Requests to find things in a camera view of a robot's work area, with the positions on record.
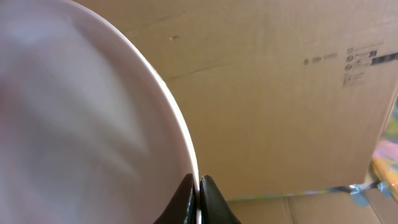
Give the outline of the white plate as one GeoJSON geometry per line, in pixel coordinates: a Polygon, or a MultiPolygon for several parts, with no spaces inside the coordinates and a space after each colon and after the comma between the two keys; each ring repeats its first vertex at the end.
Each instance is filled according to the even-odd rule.
{"type": "Polygon", "coordinates": [[[167,85],[73,1],[1,2],[1,222],[154,223],[187,174],[167,85]]]}

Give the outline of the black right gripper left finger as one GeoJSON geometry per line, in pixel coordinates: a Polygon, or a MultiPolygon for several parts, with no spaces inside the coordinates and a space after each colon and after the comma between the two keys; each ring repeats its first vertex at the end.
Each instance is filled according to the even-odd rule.
{"type": "Polygon", "coordinates": [[[194,178],[187,174],[154,224],[196,224],[197,196],[194,178]]]}

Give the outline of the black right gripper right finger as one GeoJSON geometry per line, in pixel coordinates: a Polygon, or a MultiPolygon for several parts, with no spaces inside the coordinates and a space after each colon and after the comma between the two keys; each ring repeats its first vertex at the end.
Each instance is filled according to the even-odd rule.
{"type": "Polygon", "coordinates": [[[241,224],[210,175],[200,181],[200,208],[202,224],[241,224]]]}

